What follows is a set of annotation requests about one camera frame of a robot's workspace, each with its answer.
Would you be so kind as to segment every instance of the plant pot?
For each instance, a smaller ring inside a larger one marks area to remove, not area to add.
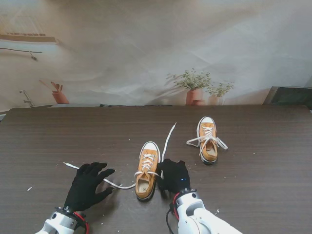
[[[191,89],[187,92],[185,105],[191,105],[193,100],[202,100],[203,90],[202,89]]]
[[[208,104],[209,105],[214,105],[214,106],[220,106],[223,105],[223,98],[222,97],[217,97],[215,95],[211,95],[208,98]]]
[[[205,100],[193,100],[192,106],[205,106]]]
[[[57,104],[68,104],[69,103],[66,96],[62,92],[52,93],[52,95],[53,95],[55,101],[57,102]]]

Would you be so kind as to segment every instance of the window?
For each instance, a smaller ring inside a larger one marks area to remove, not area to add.
[[[43,26],[35,17],[9,17],[8,14],[0,14],[0,40],[57,43],[54,37],[46,35]]]

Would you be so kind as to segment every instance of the shoelace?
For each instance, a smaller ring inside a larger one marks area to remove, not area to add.
[[[193,145],[193,146],[198,147],[203,141],[205,141],[203,147],[201,148],[201,150],[199,152],[199,155],[203,152],[204,148],[206,148],[206,145],[207,145],[208,141],[210,141],[210,140],[214,141],[216,143],[217,147],[221,147],[225,150],[228,149],[227,145],[222,140],[220,140],[220,138],[213,136],[213,127],[204,127],[203,126],[202,128],[203,128],[204,136],[196,137],[196,138],[194,138],[192,140],[188,140],[186,142],[186,144],[188,144],[188,145]],[[198,141],[197,145],[191,143],[192,141],[196,141],[196,140]]]
[[[166,139],[166,142],[165,142],[165,146],[164,146],[164,150],[162,151],[162,155],[161,155],[161,162],[164,160],[165,153],[166,153],[166,150],[167,150],[168,141],[169,141],[170,136],[171,136],[171,133],[172,133],[172,131],[174,130],[175,127],[176,127],[176,123],[172,126],[172,128],[171,128],[171,130],[170,130],[170,132],[169,132],[169,134],[168,134],[168,136],[167,136],[167,139]],[[66,163],[66,162],[64,162],[64,164],[65,164],[66,166],[68,166],[68,167],[75,168],[75,169],[79,169],[79,167],[76,167],[76,166],[74,166],[73,164]],[[135,176],[138,175],[138,174],[141,174],[141,173],[143,173],[143,172],[136,172],[136,173],[135,173]],[[128,186],[128,187],[122,187],[122,184],[116,185],[116,184],[114,184],[113,182],[110,182],[110,181],[107,180],[107,179],[104,179],[104,181],[105,181],[106,183],[109,183],[110,185],[114,186],[115,188],[118,188],[118,189],[131,189],[131,188],[133,188],[133,187],[136,186],[136,184],[134,183],[134,184],[132,184],[132,185],[130,185],[130,186]]]
[[[146,159],[145,161],[143,161],[143,164],[142,164],[142,171],[138,171],[135,173],[135,177],[139,174],[142,174],[143,173],[143,170],[144,168],[147,168],[148,169],[148,174],[154,174],[156,176],[159,176],[157,173],[155,172],[151,172],[150,169],[152,167],[152,165],[154,164],[153,162],[155,161],[155,155],[151,155],[151,154],[144,154],[144,157],[143,157],[143,160]]]

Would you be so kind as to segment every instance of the sneaker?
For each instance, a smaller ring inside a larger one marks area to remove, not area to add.
[[[218,152],[217,147],[228,149],[226,144],[218,137],[216,137],[215,122],[210,117],[204,117],[200,120],[197,126],[197,138],[188,140],[188,145],[193,145],[200,148],[200,158],[203,163],[211,165],[217,161]]]
[[[152,142],[146,142],[141,149],[138,172],[136,177],[136,197],[140,201],[147,201],[153,197],[156,186],[157,164],[161,160],[158,146]]]

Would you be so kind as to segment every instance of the red cable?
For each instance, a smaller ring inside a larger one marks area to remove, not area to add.
[[[74,214],[78,217],[78,218],[80,218],[84,223],[85,223],[85,225],[86,225],[86,234],[89,234],[89,224],[86,222],[86,220],[81,216],[81,215],[79,215],[77,212],[74,212]]]
[[[176,198],[177,198],[177,196],[179,196],[179,195],[180,195],[180,193],[177,193],[177,194],[175,195],[174,201],[173,201],[173,204],[174,204],[174,213],[175,213],[175,216],[176,216],[177,220],[180,220],[180,219],[179,219],[179,215],[177,214],[177,211],[176,211]]]

